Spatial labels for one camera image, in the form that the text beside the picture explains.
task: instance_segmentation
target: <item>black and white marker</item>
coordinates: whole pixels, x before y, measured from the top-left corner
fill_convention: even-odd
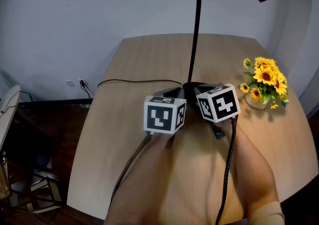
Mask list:
[[[185,99],[147,96],[144,103],[144,130],[174,134],[184,125]]]
[[[239,114],[240,106],[235,87],[225,84],[196,96],[204,119],[219,122]]]

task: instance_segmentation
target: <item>wooden table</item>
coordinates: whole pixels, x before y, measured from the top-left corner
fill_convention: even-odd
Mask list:
[[[190,62],[192,34],[153,35],[123,39],[104,79],[171,79],[184,83]],[[293,90],[290,104],[263,111],[249,107],[238,86],[248,81],[243,59],[267,56],[251,38],[201,34],[193,81],[237,86],[239,125],[271,165],[280,201],[290,197],[318,174],[314,140]],[[174,83],[111,82],[97,91],[86,118],[73,162],[67,204],[104,219],[114,184],[125,163],[145,136],[143,104],[146,95],[177,87]],[[163,224],[215,223],[222,197],[228,145],[216,140],[208,124],[192,109],[176,134],[172,171],[160,211]],[[230,174],[222,223],[240,220],[244,209]]]
[[[1,113],[0,116],[0,150],[2,148],[3,142],[5,140],[6,134],[10,128],[11,121],[14,117],[14,113],[16,110],[16,105],[19,103],[19,97],[20,97],[20,86],[15,85],[12,87],[7,94],[3,97],[3,99],[0,102],[0,111],[5,111],[8,108],[5,113]]]

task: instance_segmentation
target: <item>white wall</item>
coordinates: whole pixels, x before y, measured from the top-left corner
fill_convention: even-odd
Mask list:
[[[305,114],[309,114],[313,108],[319,104],[319,70],[315,73],[315,76],[311,80],[310,84],[299,98],[301,105],[305,111]]]
[[[288,75],[298,97],[302,95],[319,66],[319,0],[312,0],[309,26],[302,48]]]
[[[256,38],[276,59],[296,23],[306,34],[311,0],[203,0],[201,33]],[[15,83],[38,100],[85,98],[65,81],[85,77],[95,91],[122,38],[192,33],[196,0],[0,0],[0,90]],[[301,8],[294,14],[298,3]],[[298,51],[286,52],[292,61]]]

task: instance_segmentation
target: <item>black pole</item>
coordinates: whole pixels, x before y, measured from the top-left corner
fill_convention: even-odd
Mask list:
[[[194,27],[193,47],[191,49],[191,58],[190,58],[190,66],[189,66],[189,73],[188,73],[188,83],[191,82],[191,77],[193,75],[193,68],[194,68],[194,61],[195,61],[196,47],[197,47],[198,30],[199,30],[200,8],[201,8],[201,0],[196,0],[195,27]]]

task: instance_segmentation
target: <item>beige sleeve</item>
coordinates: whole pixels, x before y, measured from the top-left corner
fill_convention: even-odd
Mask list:
[[[248,217],[249,225],[284,225],[285,217],[278,201],[258,208]]]

